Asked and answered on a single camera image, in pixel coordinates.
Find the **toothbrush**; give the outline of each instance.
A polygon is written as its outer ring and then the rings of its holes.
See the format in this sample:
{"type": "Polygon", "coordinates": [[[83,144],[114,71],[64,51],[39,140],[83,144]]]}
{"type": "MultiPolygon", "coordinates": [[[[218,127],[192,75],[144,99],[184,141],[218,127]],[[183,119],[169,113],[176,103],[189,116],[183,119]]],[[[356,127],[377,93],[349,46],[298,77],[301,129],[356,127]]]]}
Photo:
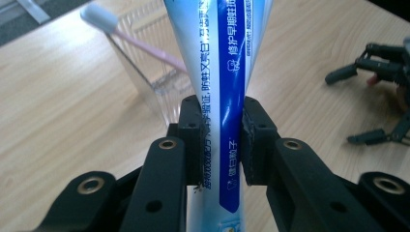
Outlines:
{"type": "Polygon", "coordinates": [[[117,16],[107,11],[106,9],[98,6],[97,4],[89,4],[81,11],[80,15],[84,21],[88,22],[94,27],[104,31],[109,35],[116,35],[120,39],[140,48],[141,50],[157,58],[158,60],[163,61],[165,64],[173,67],[175,70],[188,74],[187,68],[185,67],[183,61],[166,53],[161,49],[146,44],[136,38],[131,37],[130,35],[125,34],[124,32],[121,32],[117,28],[117,16]]]}

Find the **black mechanical part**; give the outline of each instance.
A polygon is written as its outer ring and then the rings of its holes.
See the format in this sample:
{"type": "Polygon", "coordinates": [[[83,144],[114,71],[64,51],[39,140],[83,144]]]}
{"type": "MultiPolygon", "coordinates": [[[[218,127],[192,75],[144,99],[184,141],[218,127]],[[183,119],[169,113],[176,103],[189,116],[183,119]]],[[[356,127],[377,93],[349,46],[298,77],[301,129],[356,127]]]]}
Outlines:
{"type": "Polygon", "coordinates": [[[280,138],[277,126],[259,101],[246,97],[242,118],[241,162],[248,185],[267,186],[271,169],[269,151],[280,138]]]}
{"type": "Polygon", "coordinates": [[[185,231],[185,159],[185,144],[177,137],[165,137],[152,143],[121,232],[185,231]]]}
{"type": "Polygon", "coordinates": [[[73,179],[52,204],[41,231],[97,231],[110,225],[118,205],[115,178],[105,172],[88,172],[73,179]]]}
{"type": "MultiPolygon", "coordinates": [[[[356,59],[354,64],[330,72],[325,81],[333,85],[341,80],[357,75],[357,69],[375,72],[378,80],[394,82],[405,88],[404,101],[410,103],[410,39],[404,40],[404,46],[389,46],[369,43],[364,53],[356,59]]],[[[391,133],[382,129],[364,132],[347,137],[353,144],[373,145],[386,141],[393,141],[410,145],[406,133],[410,130],[410,109],[395,126],[391,133]]]]}
{"type": "Polygon", "coordinates": [[[383,231],[306,143],[278,139],[272,165],[279,177],[269,183],[267,197],[280,231],[383,231]],[[284,196],[292,204],[277,204],[284,196]],[[289,213],[283,218],[278,212],[289,213]]]}
{"type": "MultiPolygon", "coordinates": [[[[196,98],[187,102],[199,109],[196,98]]],[[[185,175],[202,156],[186,156],[185,144],[203,136],[202,126],[197,130],[192,123],[197,113],[182,104],[187,121],[180,122],[190,122],[183,124],[188,127],[171,126],[167,137],[151,145],[143,167],[120,180],[103,172],[75,178],[35,231],[185,231],[185,175]],[[170,136],[183,130],[191,135],[185,141],[170,136]]],[[[339,178],[306,143],[280,138],[251,98],[245,100],[243,127],[247,183],[267,186],[279,231],[410,231],[410,186],[404,181],[384,173],[365,174],[358,185],[339,178]]]]}
{"type": "Polygon", "coordinates": [[[182,100],[178,136],[185,142],[187,154],[187,185],[200,186],[203,180],[203,140],[206,134],[202,113],[196,96],[182,100]]]}
{"type": "Polygon", "coordinates": [[[367,172],[359,180],[358,192],[361,202],[387,231],[410,231],[407,183],[386,173],[367,172]]]}

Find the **robotic hand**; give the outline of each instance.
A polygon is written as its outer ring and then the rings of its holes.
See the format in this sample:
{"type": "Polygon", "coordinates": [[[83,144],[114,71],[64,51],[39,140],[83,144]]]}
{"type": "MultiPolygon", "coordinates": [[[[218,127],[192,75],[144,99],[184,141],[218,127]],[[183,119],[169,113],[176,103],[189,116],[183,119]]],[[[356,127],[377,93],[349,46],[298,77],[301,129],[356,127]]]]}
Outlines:
{"type": "Polygon", "coordinates": [[[369,43],[363,54],[356,59],[354,64],[340,68],[329,73],[325,80],[328,85],[357,75],[357,69],[374,72],[374,76],[367,80],[369,86],[385,80],[397,85],[396,92],[398,104],[405,111],[400,121],[391,133],[384,130],[372,130],[359,135],[349,136],[347,140],[353,144],[377,144],[394,141],[410,145],[410,137],[406,133],[410,130],[410,37],[404,39],[404,46],[389,46],[369,43]]]}

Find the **toothbrush head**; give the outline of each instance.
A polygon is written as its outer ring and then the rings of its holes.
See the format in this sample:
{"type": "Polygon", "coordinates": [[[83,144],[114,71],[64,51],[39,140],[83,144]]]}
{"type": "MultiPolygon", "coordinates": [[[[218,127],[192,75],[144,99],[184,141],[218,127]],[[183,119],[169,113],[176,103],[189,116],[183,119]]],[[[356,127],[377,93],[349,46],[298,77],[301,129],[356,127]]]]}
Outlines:
{"type": "Polygon", "coordinates": [[[95,3],[86,6],[80,15],[84,21],[108,34],[113,34],[118,24],[117,16],[95,3]]]}

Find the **toothpaste tube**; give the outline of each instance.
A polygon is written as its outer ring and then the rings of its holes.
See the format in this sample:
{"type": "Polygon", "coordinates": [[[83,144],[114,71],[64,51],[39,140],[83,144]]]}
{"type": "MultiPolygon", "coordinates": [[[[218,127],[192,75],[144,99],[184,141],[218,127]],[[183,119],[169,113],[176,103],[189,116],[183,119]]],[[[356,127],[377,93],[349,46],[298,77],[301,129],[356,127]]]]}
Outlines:
{"type": "Polygon", "coordinates": [[[245,231],[240,131],[245,92],[272,0],[164,0],[209,129],[189,231],[245,231]]]}

